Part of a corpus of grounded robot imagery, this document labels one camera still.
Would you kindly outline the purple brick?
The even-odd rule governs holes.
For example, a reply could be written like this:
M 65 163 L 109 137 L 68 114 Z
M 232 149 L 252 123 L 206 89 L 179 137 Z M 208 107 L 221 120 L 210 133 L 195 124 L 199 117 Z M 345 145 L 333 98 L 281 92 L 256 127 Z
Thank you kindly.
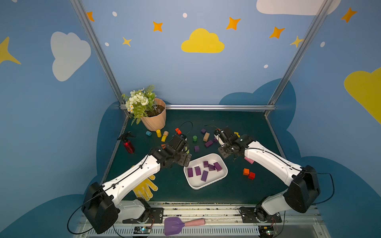
M 193 177 L 193 168 L 187 168 L 187 174 L 188 174 L 188 178 L 192 178 Z
M 201 168 L 199 166 L 196 166 L 194 169 L 195 169 L 196 175 L 200 176 L 201 175 Z
M 206 182 L 208 176 L 208 171 L 203 171 L 201 175 L 201 181 Z
M 205 145 L 206 148 L 209 148 L 210 146 L 213 145 L 213 141 L 208 141 L 204 145 Z

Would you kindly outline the dark purple block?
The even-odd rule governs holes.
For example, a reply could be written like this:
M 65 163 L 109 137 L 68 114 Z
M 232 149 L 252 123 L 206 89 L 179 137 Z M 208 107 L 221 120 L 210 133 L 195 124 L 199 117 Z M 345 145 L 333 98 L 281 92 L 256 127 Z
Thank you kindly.
M 212 164 L 208 165 L 209 171 L 215 171 L 215 167 Z

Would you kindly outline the white plastic storage bin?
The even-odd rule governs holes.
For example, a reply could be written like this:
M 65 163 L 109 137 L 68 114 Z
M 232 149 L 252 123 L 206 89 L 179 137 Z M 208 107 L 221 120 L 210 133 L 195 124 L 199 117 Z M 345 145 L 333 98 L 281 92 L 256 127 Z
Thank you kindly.
M 211 153 L 190 161 L 184 175 L 188 185 L 199 190 L 227 177 L 228 168 L 220 155 Z

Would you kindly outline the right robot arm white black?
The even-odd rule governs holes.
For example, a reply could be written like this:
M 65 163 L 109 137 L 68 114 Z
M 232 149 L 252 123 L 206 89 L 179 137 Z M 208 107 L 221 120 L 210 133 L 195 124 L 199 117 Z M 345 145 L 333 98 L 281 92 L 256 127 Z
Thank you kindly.
M 260 222 L 281 211 L 294 210 L 306 213 L 320 195 L 316 170 L 311 166 L 302 167 L 264 147 L 247 134 L 237 136 L 230 127 L 216 129 L 214 137 L 220 144 L 219 153 L 223 158 L 245 156 L 254 160 L 277 176 L 287 189 L 264 198 L 255 208 L 255 216 Z

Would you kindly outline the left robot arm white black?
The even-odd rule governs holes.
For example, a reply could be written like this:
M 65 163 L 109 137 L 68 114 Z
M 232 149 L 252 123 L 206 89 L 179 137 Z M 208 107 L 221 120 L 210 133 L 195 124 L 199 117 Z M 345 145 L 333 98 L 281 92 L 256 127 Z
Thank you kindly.
M 149 153 L 136 165 L 120 176 L 104 183 L 91 184 L 80 209 L 97 234 L 111 228 L 119 217 L 120 202 L 145 179 L 173 164 L 188 166 L 191 159 L 187 136 L 176 134 L 165 144 L 150 149 Z

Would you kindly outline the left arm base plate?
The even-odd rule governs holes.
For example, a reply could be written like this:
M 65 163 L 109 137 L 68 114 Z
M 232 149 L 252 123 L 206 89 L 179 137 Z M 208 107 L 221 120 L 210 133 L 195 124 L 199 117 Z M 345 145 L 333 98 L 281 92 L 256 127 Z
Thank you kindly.
M 123 224 L 162 224 L 164 208 L 149 208 L 138 219 L 123 220 Z

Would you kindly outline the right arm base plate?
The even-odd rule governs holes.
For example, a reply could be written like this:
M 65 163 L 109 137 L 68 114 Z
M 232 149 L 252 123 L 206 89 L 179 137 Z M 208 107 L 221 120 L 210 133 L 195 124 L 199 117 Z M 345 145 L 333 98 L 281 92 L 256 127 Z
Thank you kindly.
M 274 215 L 267 214 L 263 209 L 256 207 L 240 207 L 238 209 L 243 223 L 281 223 L 282 219 L 279 213 Z

